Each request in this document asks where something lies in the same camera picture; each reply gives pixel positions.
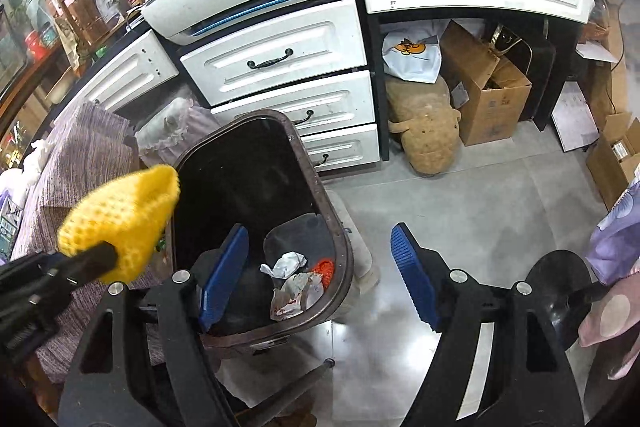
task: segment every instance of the black trash can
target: black trash can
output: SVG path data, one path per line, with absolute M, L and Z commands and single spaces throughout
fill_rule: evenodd
M 207 345 L 264 347 L 331 318 L 349 291 L 353 252 L 286 116 L 274 110 L 248 113 L 196 144 L 176 169 L 180 200 L 166 233 L 174 269 L 189 269 L 203 251 L 218 248 L 236 223 L 249 232 L 248 259 Z M 335 263 L 334 276 L 311 308 L 275 322 L 270 319 L 274 285 L 259 270 L 268 262 L 264 240 L 275 227 L 309 213 L 321 216 L 330 234 L 325 257 Z

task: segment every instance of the box label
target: box label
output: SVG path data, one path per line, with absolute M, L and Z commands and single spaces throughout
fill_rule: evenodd
M 629 153 L 626 150 L 625 144 L 623 144 L 622 142 L 613 144 L 613 154 L 616 155 L 616 158 L 618 159 L 618 161 L 622 161 L 627 156 L 629 156 Z
M 460 109 L 460 107 L 469 101 L 469 93 L 466 92 L 462 82 L 459 82 L 458 85 L 451 90 L 451 98 L 453 99 L 454 109 Z

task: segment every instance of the yellow sponge mop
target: yellow sponge mop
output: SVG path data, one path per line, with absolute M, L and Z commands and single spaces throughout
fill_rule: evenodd
M 178 173 L 169 165 L 112 180 L 69 212 L 58 230 L 58 249 L 72 257 L 102 241 L 111 243 L 118 263 L 100 280 L 131 282 L 148 264 L 179 194 Z

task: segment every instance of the brown cardboard box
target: brown cardboard box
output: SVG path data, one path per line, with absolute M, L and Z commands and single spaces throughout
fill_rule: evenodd
M 612 117 L 616 119 L 619 114 L 626 113 L 628 102 L 619 10 L 619 6 L 609 4 L 609 35 L 602 41 L 602 45 L 614 57 L 621 57 L 620 63 L 615 65 L 590 60 L 586 77 L 578 81 L 591 109 L 593 121 L 600 131 L 604 130 Z
M 506 57 L 451 21 L 440 39 L 440 74 L 450 90 L 459 83 L 468 101 L 460 106 L 460 138 L 465 145 L 509 138 L 529 96 L 531 84 Z M 496 86 L 487 87 L 487 83 Z
M 640 122 L 636 118 L 627 128 L 628 117 L 625 121 L 622 116 L 607 123 L 607 128 L 600 133 L 596 147 L 587 158 L 591 176 L 609 210 L 633 180 L 634 171 L 640 164 Z M 619 141 L 624 143 L 629 153 L 622 161 L 618 161 L 612 149 Z

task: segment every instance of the black drawer handle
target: black drawer handle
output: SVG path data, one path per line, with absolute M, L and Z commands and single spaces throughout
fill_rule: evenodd
M 285 58 L 290 57 L 291 55 L 293 55 L 293 50 L 291 48 L 287 48 L 286 50 L 284 50 L 284 57 L 265 60 L 264 62 L 262 62 L 261 64 L 258 64 L 257 66 L 255 65 L 254 61 L 249 60 L 249 62 L 247 62 L 247 66 L 249 66 L 252 70 L 259 70 L 260 68 L 268 68 L 269 66 L 273 66 L 278 62 L 282 62 Z
M 314 167 L 319 167 L 321 165 L 324 165 L 326 163 L 326 161 L 329 159 L 329 155 L 328 154 L 323 154 L 322 158 L 323 158 L 323 160 L 321 162 L 314 163 Z
M 311 120 L 311 117 L 312 117 L 313 115 L 314 115 L 313 110 L 309 109 L 309 110 L 306 112 L 306 118 L 305 118 L 304 120 L 296 120 L 295 122 L 292 122 L 292 123 L 293 123 L 293 125 L 298 125 L 298 124 L 300 124 L 300 123 L 305 123 L 306 121 Z

